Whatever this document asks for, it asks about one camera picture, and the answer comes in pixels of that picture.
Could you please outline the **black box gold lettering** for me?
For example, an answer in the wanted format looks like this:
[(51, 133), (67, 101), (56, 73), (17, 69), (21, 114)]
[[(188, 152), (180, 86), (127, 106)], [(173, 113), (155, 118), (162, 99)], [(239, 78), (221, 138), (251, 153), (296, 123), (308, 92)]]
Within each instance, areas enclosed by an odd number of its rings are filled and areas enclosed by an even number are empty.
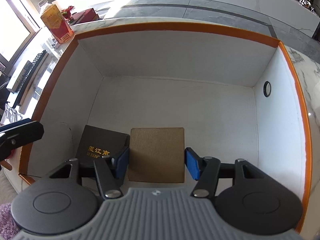
[(95, 159), (107, 155), (114, 157), (129, 146), (129, 140), (128, 134), (86, 125), (75, 157), (83, 167), (93, 167)]

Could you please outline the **black remote keyboard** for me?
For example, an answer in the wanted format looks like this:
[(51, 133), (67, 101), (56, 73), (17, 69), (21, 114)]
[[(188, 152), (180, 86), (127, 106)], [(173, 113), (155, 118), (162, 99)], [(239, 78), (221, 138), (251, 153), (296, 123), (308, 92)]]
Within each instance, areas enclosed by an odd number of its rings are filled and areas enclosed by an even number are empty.
[(15, 92), (15, 100), (13, 101), (12, 108), (15, 108), (22, 99), (24, 92), (27, 89), (28, 83), (31, 81), (31, 78), (37, 71), (38, 67), (43, 63), (43, 60), (47, 57), (47, 51), (43, 50), (41, 53), (38, 53), (33, 60), (33, 62), (27, 61), (23, 70), (25, 72), (22, 74), (22, 79), (18, 83), (17, 91)]

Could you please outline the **brown square box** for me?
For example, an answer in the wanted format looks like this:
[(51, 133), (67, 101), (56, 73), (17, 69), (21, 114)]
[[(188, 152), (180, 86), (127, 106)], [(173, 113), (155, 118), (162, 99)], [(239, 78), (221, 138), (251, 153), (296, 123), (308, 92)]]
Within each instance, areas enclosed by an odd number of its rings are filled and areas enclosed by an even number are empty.
[(184, 183), (184, 128), (133, 128), (130, 134), (129, 181)]

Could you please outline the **red gift box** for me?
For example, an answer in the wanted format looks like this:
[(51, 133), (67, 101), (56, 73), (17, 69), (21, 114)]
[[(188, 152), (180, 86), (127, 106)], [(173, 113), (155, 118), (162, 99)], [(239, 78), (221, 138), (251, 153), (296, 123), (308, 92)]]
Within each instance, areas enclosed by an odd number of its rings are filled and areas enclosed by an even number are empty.
[(71, 25), (92, 22), (100, 19), (99, 15), (93, 8), (76, 12), (72, 15), (72, 18), (74, 21), (71, 23)]

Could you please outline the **red yellow carton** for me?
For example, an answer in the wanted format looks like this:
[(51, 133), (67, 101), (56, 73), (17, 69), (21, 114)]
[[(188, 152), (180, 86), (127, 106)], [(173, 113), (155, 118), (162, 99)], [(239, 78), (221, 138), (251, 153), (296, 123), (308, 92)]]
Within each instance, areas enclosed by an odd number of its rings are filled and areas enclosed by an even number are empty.
[(40, 7), (40, 18), (59, 44), (70, 40), (74, 33), (54, 4), (46, 2)]

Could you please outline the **purple fluffy blanket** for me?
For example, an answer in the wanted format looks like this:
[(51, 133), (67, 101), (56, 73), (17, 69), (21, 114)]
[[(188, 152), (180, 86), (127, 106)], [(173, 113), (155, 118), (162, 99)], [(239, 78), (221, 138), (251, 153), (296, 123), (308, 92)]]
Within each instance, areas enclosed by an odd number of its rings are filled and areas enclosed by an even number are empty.
[(3, 239), (13, 239), (18, 234), (19, 228), (12, 217), (10, 203), (1, 204), (0, 215), (1, 237)]

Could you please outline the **white small device box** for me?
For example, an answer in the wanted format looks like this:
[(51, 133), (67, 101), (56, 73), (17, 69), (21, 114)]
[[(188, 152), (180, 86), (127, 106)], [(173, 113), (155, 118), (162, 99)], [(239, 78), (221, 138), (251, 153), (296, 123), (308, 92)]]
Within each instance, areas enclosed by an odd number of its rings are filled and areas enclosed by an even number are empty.
[(33, 64), (28, 60), (25, 65), (22, 67), (17, 67), (14, 74), (12, 75), (9, 83), (7, 84), (7, 90), (15, 93), (19, 90), (22, 82), (25, 80), (27, 75), (29, 74)]

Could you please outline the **orange cardboard box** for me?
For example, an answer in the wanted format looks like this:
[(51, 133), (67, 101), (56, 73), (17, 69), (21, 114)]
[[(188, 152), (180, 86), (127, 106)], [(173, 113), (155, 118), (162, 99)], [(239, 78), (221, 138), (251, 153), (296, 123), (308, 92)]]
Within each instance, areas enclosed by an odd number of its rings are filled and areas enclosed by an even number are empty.
[[(29, 186), (13, 201), (26, 239), (299, 239), (311, 185), (308, 111), (283, 43), (242, 29), (142, 22), (77, 34), (32, 119), (22, 149)], [(94, 167), (75, 157), (86, 125), (184, 128), (185, 146), (221, 161), (214, 198), (197, 181), (129, 181), (100, 196)]]

